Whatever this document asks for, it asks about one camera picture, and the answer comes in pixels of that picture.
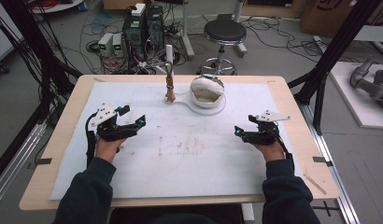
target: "white bowl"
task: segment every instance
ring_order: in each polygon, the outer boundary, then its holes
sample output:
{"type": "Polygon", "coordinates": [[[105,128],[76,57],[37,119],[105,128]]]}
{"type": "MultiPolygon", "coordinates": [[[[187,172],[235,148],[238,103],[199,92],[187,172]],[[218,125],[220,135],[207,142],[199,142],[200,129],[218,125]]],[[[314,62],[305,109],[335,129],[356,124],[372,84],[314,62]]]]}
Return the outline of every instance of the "white bowl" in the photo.
{"type": "Polygon", "coordinates": [[[223,83],[215,76],[201,75],[191,82],[192,101],[204,108],[217,106],[224,96],[223,83]]]}

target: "person's left hand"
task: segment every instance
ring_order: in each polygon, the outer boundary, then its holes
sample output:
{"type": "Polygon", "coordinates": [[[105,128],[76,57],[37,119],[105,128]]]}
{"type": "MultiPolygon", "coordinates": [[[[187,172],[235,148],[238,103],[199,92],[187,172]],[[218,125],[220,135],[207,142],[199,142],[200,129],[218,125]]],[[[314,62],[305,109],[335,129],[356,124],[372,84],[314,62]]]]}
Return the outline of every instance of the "person's left hand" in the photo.
{"type": "Polygon", "coordinates": [[[113,159],[116,156],[117,148],[125,141],[124,139],[114,142],[107,142],[103,138],[98,138],[96,141],[95,157],[106,160],[113,163],[113,159]]]}

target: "person's right hand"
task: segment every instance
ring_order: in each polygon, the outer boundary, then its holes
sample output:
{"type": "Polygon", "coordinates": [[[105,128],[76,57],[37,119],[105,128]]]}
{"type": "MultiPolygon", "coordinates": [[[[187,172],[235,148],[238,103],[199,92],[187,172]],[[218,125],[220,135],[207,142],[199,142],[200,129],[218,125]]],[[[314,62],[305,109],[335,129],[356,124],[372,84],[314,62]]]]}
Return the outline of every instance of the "person's right hand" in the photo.
{"type": "Polygon", "coordinates": [[[266,161],[285,160],[284,149],[282,148],[282,146],[279,144],[278,141],[275,141],[270,146],[255,145],[255,144],[252,144],[252,145],[255,146],[259,151],[261,151],[266,161]]]}

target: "hand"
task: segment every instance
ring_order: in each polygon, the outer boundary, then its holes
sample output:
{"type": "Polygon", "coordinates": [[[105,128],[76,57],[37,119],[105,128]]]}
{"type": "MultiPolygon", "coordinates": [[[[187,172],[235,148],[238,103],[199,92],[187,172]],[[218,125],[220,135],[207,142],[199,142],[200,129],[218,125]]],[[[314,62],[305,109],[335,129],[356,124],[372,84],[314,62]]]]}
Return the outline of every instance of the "hand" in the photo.
{"type": "Polygon", "coordinates": [[[264,146],[264,145],[254,145],[264,156],[264,159],[266,161],[279,161],[279,160],[285,160],[284,155],[284,149],[279,144],[278,141],[275,141],[270,146],[264,146]]]}
{"type": "Polygon", "coordinates": [[[95,157],[113,163],[116,156],[117,148],[125,141],[125,139],[117,140],[114,142],[107,142],[103,138],[98,138],[96,141],[95,157]]]}

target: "wooden table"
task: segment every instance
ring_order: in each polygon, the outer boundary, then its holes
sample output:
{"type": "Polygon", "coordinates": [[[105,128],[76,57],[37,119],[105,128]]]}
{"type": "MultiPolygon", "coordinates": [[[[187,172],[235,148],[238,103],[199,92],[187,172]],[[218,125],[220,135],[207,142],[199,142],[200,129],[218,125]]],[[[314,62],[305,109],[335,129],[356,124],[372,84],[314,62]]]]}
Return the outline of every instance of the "wooden table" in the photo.
{"type": "MultiPolygon", "coordinates": [[[[176,76],[176,82],[190,83],[195,76],[176,76]]],[[[337,186],[324,162],[314,162],[313,157],[321,153],[308,130],[303,115],[295,103],[287,83],[282,77],[236,76],[220,77],[224,83],[267,84],[276,103],[277,110],[290,115],[284,122],[288,138],[298,159],[305,182],[315,199],[334,199],[339,196],[337,186]]],[[[20,202],[22,210],[56,209],[58,201],[49,199],[66,147],[75,130],[82,112],[96,82],[162,82],[164,76],[93,76],[86,75],[78,80],[64,112],[52,134],[42,158],[52,158],[50,164],[38,165],[20,202]]],[[[258,203],[264,202],[263,195],[227,195],[219,197],[183,197],[113,200],[112,207],[152,206],[205,203],[258,203]]]]}

